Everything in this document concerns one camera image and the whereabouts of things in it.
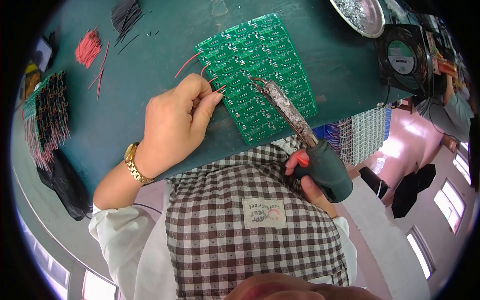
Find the person's right hand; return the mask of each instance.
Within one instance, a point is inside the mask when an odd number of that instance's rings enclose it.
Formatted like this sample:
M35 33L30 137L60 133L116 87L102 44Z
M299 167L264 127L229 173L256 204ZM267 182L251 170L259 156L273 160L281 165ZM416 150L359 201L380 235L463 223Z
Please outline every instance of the person's right hand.
M285 170L285 175L290 176L293 174L293 170L298 165L297 156L300 156L302 159L307 161L310 160L305 149L300 149L294 152L285 164L285 167L287 168ZM308 202L323 209L332 219L338 217L338 213L336 212L333 203L330 203L327 200L327 197L325 197L322 190L320 190L320 188L315 184L315 182L313 182L310 176L303 176L300 180L300 184L304 198Z
M223 94L213 93L208 81L197 74L152 98L145 113L144 139L134 158L139 172L155 178L186 159L204 140L222 98Z

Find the apron label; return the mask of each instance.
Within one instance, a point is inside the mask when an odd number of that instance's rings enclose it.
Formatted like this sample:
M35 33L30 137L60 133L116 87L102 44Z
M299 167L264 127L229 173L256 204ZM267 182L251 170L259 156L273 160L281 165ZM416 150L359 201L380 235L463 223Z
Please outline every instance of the apron label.
M287 228L283 200L260 198L242 199L243 221L246 229L273 227Z

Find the gold watch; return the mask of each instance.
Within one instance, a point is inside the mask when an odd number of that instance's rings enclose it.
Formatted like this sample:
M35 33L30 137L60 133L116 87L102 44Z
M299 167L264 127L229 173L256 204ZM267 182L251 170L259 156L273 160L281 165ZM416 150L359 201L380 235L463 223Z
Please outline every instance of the gold watch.
M150 179L145 176L143 176L137 169L137 166L135 165L135 152L137 152L137 147L140 143L133 143L130 146L128 146L127 152L125 152L125 156L123 159L125 160L125 164L128 167L128 170L130 170L131 175L139 182L143 184L149 184L155 181L155 178Z

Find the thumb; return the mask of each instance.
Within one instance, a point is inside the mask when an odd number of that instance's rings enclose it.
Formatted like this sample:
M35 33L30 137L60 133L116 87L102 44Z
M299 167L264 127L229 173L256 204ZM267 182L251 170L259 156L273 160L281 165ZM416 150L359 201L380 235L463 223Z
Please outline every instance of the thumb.
M303 193L305 194L305 198L311 204L317 205L322 200L322 198L326 199L322 190L320 190L320 188L315 184L315 182L313 182L310 176L303 176L300 184Z
M192 133L196 136L205 137L208 123L213 115L216 105L222 100L223 94L212 93L205 96L198 105L192 120Z

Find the green circuit board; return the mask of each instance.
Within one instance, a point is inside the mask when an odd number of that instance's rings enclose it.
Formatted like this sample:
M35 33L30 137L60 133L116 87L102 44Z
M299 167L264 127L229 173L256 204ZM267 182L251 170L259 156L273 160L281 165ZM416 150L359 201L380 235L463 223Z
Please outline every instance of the green circuit board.
M227 29L195 47L247 144L288 128L248 76L276 81L304 118L317 113L300 58L276 13Z

